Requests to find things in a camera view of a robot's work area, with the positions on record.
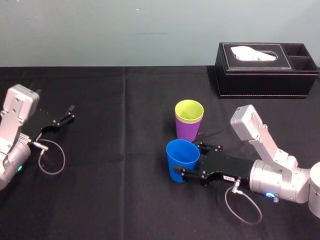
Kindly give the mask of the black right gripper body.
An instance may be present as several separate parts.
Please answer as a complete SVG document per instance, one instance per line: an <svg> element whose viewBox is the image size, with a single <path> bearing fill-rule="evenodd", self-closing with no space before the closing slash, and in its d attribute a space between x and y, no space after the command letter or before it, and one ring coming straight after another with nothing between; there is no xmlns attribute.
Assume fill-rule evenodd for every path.
<svg viewBox="0 0 320 240"><path fill-rule="evenodd" d="M198 174L200 184L209 186L215 181L233 184L236 180L240 180L240 187L249 188L253 165L253 160L211 151L200 161Z"/></svg>

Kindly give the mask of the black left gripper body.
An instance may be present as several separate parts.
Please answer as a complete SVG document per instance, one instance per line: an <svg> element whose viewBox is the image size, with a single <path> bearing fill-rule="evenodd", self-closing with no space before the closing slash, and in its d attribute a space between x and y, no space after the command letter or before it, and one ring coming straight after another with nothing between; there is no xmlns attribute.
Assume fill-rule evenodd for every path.
<svg viewBox="0 0 320 240"><path fill-rule="evenodd" d="M28 136L31 141L36 141L45 132L55 131L60 127L61 123L58 117L42 108L38 108L23 125L21 133Z"/></svg>

